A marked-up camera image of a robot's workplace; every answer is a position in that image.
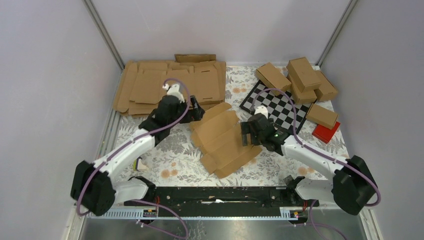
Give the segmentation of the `brown cardboard box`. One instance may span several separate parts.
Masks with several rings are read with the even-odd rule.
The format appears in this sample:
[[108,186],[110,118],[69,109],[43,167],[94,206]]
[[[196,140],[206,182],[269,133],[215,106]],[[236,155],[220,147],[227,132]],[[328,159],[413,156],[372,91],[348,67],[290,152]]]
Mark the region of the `brown cardboard box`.
[[242,145],[242,129],[236,111],[222,102],[189,124],[191,140],[199,148],[200,162],[209,174],[226,178],[262,152],[260,146]]

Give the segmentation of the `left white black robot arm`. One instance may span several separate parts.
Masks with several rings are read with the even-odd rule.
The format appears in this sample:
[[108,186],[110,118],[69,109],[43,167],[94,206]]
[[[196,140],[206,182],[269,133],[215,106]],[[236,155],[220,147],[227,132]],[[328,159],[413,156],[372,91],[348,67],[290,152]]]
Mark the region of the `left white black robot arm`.
[[92,163],[80,162],[75,168],[70,190],[71,198],[76,200],[77,214],[102,216],[114,204],[133,200],[144,206],[152,204],[155,200],[154,183],[142,176],[121,182],[116,178],[136,158],[168,137],[173,126],[200,121],[204,113],[194,95],[188,101],[166,95],[123,144]]

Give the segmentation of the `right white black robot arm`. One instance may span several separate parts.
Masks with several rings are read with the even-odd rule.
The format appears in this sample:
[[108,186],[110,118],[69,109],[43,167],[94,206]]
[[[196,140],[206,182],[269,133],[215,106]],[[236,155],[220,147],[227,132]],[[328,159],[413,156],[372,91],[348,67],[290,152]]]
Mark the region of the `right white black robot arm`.
[[381,192],[361,157],[332,155],[304,142],[294,130],[278,130],[273,120],[262,113],[243,121],[240,127],[243,146],[263,146],[269,152],[297,160],[325,177],[324,180],[287,179],[286,198],[291,205],[299,206],[305,200],[333,202],[346,213],[358,215],[364,207],[381,202]]

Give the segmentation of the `folded brown box far left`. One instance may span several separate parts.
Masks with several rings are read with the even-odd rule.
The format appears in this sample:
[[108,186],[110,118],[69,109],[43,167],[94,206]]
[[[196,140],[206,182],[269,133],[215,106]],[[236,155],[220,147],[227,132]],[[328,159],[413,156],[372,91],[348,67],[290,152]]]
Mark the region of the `folded brown box far left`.
[[269,89],[275,88],[286,92],[292,85],[288,78],[270,62],[257,68],[255,76]]

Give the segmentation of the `folded brown box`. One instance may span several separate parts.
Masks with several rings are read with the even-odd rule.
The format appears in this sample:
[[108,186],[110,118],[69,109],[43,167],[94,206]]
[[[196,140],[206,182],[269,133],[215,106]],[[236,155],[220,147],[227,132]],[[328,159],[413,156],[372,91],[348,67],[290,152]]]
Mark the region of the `folded brown box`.
[[318,104],[312,103],[305,117],[311,122],[324,126],[328,129],[333,129],[336,125],[339,114]]
[[287,78],[291,82],[290,92],[296,105],[311,104],[317,100],[313,90],[301,92],[290,74],[287,75]]
[[286,66],[290,79],[301,92],[314,91],[321,85],[321,80],[306,57],[291,59]]
[[339,93],[338,90],[320,70],[315,70],[315,73],[321,81],[320,86],[314,90],[317,101],[325,102],[335,99]]
[[270,62],[257,68],[255,76],[269,89],[275,88],[286,92],[292,85],[288,78]]

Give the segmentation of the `folded brown box middle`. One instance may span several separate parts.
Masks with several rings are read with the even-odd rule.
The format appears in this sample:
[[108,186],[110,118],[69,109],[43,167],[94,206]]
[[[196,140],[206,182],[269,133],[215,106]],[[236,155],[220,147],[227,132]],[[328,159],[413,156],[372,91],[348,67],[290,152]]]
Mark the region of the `folded brown box middle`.
[[287,78],[291,82],[290,92],[296,105],[311,104],[317,100],[313,90],[301,92],[290,74],[287,75]]

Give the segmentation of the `folded brown box near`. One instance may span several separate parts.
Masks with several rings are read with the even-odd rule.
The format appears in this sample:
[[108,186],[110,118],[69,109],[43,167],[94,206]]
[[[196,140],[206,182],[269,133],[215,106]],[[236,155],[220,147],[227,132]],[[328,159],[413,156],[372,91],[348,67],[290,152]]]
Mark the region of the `folded brown box near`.
[[312,103],[305,117],[311,122],[324,126],[328,129],[333,129],[336,125],[339,114],[318,104]]

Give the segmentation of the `red box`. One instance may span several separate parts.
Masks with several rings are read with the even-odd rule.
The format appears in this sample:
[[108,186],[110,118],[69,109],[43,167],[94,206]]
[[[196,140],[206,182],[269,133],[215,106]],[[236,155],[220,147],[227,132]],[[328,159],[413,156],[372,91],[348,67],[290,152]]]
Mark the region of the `red box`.
[[318,124],[316,128],[313,130],[312,135],[315,138],[319,139],[320,141],[324,142],[325,144],[328,144],[331,141],[331,139],[334,137],[340,124],[341,123],[337,121],[332,129],[329,129],[323,125]]

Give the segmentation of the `folded brown box top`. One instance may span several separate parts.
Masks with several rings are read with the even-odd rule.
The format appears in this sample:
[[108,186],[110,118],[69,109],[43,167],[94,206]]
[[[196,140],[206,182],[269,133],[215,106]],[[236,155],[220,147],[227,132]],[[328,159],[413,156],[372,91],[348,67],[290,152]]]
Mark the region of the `folded brown box top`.
[[321,85],[321,80],[306,57],[291,59],[286,66],[290,79],[301,92],[314,91]]

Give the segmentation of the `folded brown box right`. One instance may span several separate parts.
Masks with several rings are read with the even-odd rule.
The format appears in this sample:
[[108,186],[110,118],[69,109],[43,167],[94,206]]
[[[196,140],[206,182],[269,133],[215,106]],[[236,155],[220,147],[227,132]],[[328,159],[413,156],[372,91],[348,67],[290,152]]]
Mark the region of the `folded brown box right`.
[[314,90],[317,101],[325,102],[335,99],[339,93],[338,90],[320,70],[315,70],[315,73],[321,81],[320,86]]

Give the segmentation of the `black white checkerboard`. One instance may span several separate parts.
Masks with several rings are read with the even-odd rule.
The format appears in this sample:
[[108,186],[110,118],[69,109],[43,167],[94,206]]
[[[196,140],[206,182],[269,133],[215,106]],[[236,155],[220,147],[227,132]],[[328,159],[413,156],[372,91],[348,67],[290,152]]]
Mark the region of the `black white checkerboard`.
[[253,114],[255,109],[252,106],[265,106],[268,110],[268,117],[273,119],[274,124],[279,130],[286,130],[292,133],[293,124],[295,124],[296,133],[298,134],[306,121],[306,114],[311,104],[296,104],[296,115],[294,115],[292,105],[285,96],[275,96],[272,92],[263,92],[258,95],[265,88],[266,86],[261,81],[258,81],[239,107]]

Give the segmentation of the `stack of flat cardboard blanks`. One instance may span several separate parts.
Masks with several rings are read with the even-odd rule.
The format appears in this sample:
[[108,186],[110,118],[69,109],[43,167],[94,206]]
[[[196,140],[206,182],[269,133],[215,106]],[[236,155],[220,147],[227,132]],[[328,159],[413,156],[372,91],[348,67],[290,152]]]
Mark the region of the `stack of flat cardboard blanks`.
[[208,110],[225,101],[227,63],[214,54],[175,54],[174,60],[130,60],[122,72],[113,109],[123,116],[148,115],[166,95],[162,88],[175,79]]

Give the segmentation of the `floral patterned table mat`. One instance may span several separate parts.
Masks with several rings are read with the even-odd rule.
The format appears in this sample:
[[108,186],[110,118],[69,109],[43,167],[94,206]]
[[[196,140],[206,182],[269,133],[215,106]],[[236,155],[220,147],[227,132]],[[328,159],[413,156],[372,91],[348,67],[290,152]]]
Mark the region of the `floral patterned table mat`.
[[[225,102],[232,105],[240,120],[246,121],[250,114],[239,108],[241,102],[251,91],[258,79],[255,76],[257,66],[227,66]],[[112,150],[124,143],[145,117],[120,116],[111,127]],[[312,136],[315,123],[306,120],[298,134],[304,142],[317,146],[332,154],[350,158],[341,127],[336,131],[331,141],[326,144]],[[141,171],[133,170],[130,163],[116,179],[126,181],[133,176],[143,176],[157,186],[284,186],[283,179],[287,176],[305,176],[310,179],[325,179],[315,169],[291,158],[268,152],[262,152],[243,165],[235,173],[218,179],[209,174],[200,162],[202,153],[194,147],[191,141],[191,131],[188,124],[173,127],[170,135],[157,147],[141,156]]]

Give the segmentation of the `yellow green small tool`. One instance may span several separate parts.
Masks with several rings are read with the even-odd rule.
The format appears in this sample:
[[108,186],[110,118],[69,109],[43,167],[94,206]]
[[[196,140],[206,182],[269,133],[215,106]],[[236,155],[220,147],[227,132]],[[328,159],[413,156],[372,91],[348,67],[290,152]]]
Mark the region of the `yellow green small tool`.
[[133,162],[132,168],[134,171],[142,172],[149,169],[147,165],[143,164],[142,160],[143,159],[139,157]]

